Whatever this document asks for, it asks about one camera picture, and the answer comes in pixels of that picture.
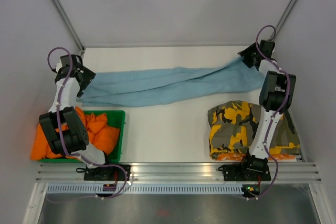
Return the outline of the light blue trousers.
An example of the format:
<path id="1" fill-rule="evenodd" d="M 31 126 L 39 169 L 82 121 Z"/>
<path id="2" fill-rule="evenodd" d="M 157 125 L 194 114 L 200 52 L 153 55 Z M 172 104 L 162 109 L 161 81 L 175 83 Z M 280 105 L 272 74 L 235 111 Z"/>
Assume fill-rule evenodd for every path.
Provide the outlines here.
<path id="1" fill-rule="evenodd" d="M 138 108 L 166 105 L 217 93 L 242 93 L 263 86 L 264 75 L 235 59 L 217 68 L 101 72 L 78 102 L 84 106 Z"/>

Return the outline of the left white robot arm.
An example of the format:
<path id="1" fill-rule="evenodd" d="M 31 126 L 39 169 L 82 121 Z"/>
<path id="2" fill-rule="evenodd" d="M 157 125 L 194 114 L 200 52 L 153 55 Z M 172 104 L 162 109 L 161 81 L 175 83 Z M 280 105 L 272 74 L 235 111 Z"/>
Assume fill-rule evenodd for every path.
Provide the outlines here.
<path id="1" fill-rule="evenodd" d="M 89 141 L 88 131 L 76 111 L 76 101 L 96 74 L 77 55 L 62 56 L 55 68 L 56 94 L 49 111 L 39 116 L 39 124 L 54 154 L 73 157 L 95 169 L 102 180 L 110 180 L 114 167 L 107 154 Z"/>

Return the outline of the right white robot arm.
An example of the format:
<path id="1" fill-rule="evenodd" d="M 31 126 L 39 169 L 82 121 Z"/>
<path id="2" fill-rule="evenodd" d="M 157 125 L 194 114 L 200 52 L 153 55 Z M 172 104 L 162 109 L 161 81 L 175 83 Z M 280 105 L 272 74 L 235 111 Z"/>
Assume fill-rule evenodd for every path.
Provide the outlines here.
<path id="1" fill-rule="evenodd" d="M 271 140 L 281 116 L 292 104 L 295 90 L 297 77 L 285 72 L 272 59 L 274 48 L 274 41 L 261 40 L 238 53 L 247 67 L 255 67 L 265 77 L 259 95 L 260 121 L 252 145 L 239 167 L 240 176 L 246 180 L 269 172 Z"/>

